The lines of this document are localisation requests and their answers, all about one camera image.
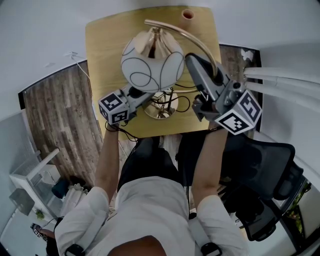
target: strap buckle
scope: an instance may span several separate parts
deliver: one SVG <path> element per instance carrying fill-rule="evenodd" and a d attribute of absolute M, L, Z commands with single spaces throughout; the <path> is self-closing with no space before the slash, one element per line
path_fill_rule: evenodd
<path fill-rule="evenodd" d="M 222 251 L 218 245 L 213 242 L 208 242 L 201 247 L 201 252 L 204 256 L 220 256 Z"/>
<path fill-rule="evenodd" d="M 76 243 L 70 245 L 64 252 L 64 256 L 72 256 L 71 254 L 67 254 L 67 253 L 71 253 L 74 256 L 85 256 L 86 255 L 84 249 Z"/>

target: floor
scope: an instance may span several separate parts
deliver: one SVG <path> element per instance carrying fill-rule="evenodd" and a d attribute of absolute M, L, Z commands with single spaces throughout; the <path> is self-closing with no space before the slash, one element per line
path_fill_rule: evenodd
<path fill-rule="evenodd" d="M 220 46 L 222 65 L 230 76 L 243 82 L 245 67 L 256 67 L 258 51 L 251 50 L 253 60 L 243 59 L 239 47 Z M 88 72 L 87 63 L 80 64 Z M 30 129 L 44 158 L 53 149 L 60 153 L 52 160 L 60 174 L 85 179 L 93 185 L 94 173 L 102 147 L 102 136 L 91 102 L 90 81 L 77 66 L 66 68 L 27 89 L 23 95 Z M 174 164 L 180 144 L 180 135 L 164 137 L 163 147 Z M 135 143 L 119 142 L 120 168 Z"/>

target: leg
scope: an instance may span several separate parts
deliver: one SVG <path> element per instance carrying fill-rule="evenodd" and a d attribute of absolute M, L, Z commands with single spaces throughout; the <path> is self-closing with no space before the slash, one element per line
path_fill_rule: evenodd
<path fill-rule="evenodd" d="M 178 170 L 169 153 L 163 148 L 158 148 L 159 139 L 153 137 L 139 141 L 136 150 L 123 165 L 117 191 L 125 183 L 144 177 L 159 176 L 181 183 Z"/>
<path fill-rule="evenodd" d="M 182 136 L 179 151 L 175 157 L 178 162 L 178 170 L 181 176 L 182 185 L 191 187 L 196 164 L 202 150 L 206 131 L 195 131 L 185 133 Z"/>

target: white t-shirt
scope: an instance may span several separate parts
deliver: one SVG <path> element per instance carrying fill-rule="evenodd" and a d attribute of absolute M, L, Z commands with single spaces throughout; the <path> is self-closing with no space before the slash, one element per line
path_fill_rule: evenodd
<path fill-rule="evenodd" d="M 167 256 L 195 255 L 188 202 L 181 184 L 157 176 L 130 181 L 119 190 L 115 209 L 117 214 L 101 228 L 87 249 L 87 256 L 107 256 L 113 248 L 146 236 L 156 238 Z M 56 227 L 60 255 L 79 241 L 100 210 L 109 211 L 108 195 L 102 188 L 94 187 Z M 218 196 L 204 198 L 197 217 L 223 256 L 248 255 L 247 243 Z"/>

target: black mesh chair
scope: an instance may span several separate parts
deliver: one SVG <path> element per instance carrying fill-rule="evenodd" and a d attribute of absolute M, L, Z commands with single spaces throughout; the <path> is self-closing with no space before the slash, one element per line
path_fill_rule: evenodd
<path fill-rule="evenodd" d="M 178 170 L 185 186 L 191 186 L 206 132 L 184 134 L 177 154 Z M 221 176 L 231 178 L 220 192 L 226 210 L 242 222 L 250 241 L 262 241 L 276 230 L 305 178 L 294 162 L 295 148 L 285 143 L 229 135 Z M 285 200 L 281 207 L 274 200 Z"/>

